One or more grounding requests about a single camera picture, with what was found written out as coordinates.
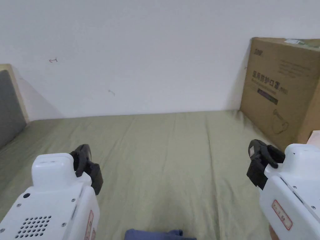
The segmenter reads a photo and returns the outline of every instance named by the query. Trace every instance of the white label on box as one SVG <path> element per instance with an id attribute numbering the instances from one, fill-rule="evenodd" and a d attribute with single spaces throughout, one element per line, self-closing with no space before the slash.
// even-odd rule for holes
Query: white label on box
<path id="1" fill-rule="evenodd" d="M 285 43 L 291 43 L 291 44 L 298 44 L 300 42 L 300 40 L 299 39 L 290 38 L 290 39 L 286 39 L 284 42 Z"/>

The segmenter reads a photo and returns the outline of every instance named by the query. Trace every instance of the blue fabric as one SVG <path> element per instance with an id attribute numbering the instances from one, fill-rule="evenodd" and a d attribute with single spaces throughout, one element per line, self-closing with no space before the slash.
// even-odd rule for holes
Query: blue fabric
<path id="1" fill-rule="evenodd" d="M 125 233 L 124 240 L 196 240 L 196 238 L 183 237 L 182 230 L 159 233 L 129 229 Z"/>

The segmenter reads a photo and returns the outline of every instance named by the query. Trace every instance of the mattress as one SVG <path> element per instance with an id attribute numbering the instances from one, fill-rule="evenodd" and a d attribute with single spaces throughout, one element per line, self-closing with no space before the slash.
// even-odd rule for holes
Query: mattress
<path id="1" fill-rule="evenodd" d="M 239 111 L 34 121 L 0 150 L 0 217 L 32 185 L 37 155 L 88 143 L 104 179 L 97 239 L 123 239 L 130 228 L 270 239 L 246 176 L 252 139 L 268 142 Z"/>

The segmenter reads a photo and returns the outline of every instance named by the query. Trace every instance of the wall mark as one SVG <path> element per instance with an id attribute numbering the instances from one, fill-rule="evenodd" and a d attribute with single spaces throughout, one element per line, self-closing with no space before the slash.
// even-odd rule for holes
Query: wall mark
<path id="1" fill-rule="evenodd" d="M 55 58 L 55 59 L 50 59 L 50 60 L 49 60 L 49 62 L 51 62 L 51 63 L 52 63 L 53 61 L 58 62 L 57 58 Z"/>
<path id="2" fill-rule="evenodd" d="M 110 89 L 108 90 L 108 92 L 112 93 L 114 97 L 116 96 L 116 94 L 113 91 L 111 91 Z"/>

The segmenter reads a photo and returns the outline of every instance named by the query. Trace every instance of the gray upholstered headboard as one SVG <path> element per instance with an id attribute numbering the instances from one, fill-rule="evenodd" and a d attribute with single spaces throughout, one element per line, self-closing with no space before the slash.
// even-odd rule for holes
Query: gray upholstered headboard
<path id="1" fill-rule="evenodd" d="M 12 68 L 0 65 L 0 148 L 27 125 L 26 112 Z"/>

